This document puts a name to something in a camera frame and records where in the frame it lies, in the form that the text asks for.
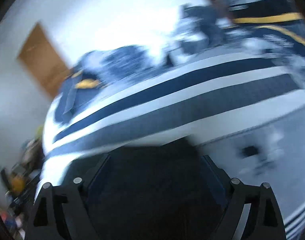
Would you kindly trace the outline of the black puffer jacket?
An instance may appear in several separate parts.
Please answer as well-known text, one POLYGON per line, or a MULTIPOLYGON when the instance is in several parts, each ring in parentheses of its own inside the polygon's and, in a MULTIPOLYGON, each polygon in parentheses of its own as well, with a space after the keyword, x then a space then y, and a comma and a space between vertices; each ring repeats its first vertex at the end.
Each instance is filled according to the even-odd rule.
MULTIPOLYGON (((88 215, 99 239, 209 239, 222 210, 201 174, 201 157, 185 139, 163 146, 124 146, 109 153, 89 188, 88 215)), ((84 177, 103 154, 78 157, 63 184, 84 177)))

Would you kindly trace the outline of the yellow container on desk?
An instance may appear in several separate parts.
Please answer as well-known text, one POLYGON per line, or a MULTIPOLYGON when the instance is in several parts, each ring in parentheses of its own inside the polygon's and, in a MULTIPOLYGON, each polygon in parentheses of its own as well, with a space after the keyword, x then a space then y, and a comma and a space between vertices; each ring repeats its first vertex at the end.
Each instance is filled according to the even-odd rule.
POLYGON ((12 192, 18 195, 25 189, 26 181, 22 176, 14 176, 10 179, 10 185, 12 192))

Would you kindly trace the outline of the yellow plastic bag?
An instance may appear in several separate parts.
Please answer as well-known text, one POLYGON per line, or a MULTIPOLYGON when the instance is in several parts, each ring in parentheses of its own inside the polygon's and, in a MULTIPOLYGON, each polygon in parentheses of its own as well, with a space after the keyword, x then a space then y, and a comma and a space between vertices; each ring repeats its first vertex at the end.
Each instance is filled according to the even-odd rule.
POLYGON ((34 135, 36 140, 42 140, 43 130, 44 130, 43 125, 37 127, 37 130, 35 131, 35 135, 34 135))

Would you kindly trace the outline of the blue white striped bedsheet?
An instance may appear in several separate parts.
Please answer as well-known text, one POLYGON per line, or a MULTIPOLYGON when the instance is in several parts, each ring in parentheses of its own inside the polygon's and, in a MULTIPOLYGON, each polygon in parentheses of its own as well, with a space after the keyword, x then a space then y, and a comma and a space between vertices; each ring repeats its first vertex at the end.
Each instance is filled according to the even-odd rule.
POLYGON ((139 83, 108 85, 67 125, 47 113, 41 181, 58 185, 78 157, 189 136, 232 174, 270 179, 288 239, 305 228, 305 48, 216 50, 139 83))

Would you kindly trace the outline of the blue striped pillow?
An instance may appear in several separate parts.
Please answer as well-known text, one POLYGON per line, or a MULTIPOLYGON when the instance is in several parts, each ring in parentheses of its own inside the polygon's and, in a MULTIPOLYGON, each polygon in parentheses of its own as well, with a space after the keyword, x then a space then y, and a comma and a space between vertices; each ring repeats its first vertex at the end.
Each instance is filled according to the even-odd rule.
POLYGON ((60 126, 69 124, 75 116, 87 109, 91 101, 107 86, 91 72, 80 70, 73 73, 60 88, 54 121, 60 126))

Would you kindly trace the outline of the brown wooden door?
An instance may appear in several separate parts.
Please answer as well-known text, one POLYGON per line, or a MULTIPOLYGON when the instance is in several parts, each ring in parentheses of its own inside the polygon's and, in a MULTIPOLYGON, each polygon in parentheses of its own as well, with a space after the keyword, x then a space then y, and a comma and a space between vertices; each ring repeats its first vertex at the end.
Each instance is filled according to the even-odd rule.
POLYGON ((38 22, 30 31, 18 54, 19 61, 50 98, 55 98, 70 69, 52 45, 38 22))

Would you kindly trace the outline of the blue tree print quilt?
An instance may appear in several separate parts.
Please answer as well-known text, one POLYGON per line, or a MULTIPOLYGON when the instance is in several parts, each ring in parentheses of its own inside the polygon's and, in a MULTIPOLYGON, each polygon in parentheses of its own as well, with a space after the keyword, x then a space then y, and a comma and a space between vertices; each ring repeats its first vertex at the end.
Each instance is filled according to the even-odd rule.
POLYGON ((137 83, 165 73, 171 68, 220 46, 247 46, 259 25, 283 27, 305 41, 305 19, 294 0, 225 0, 233 19, 222 17, 212 5, 180 9, 180 18, 166 44, 153 56, 151 47, 131 45, 114 50, 90 51, 75 66, 91 72, 107 85, 125 81, 137 83))

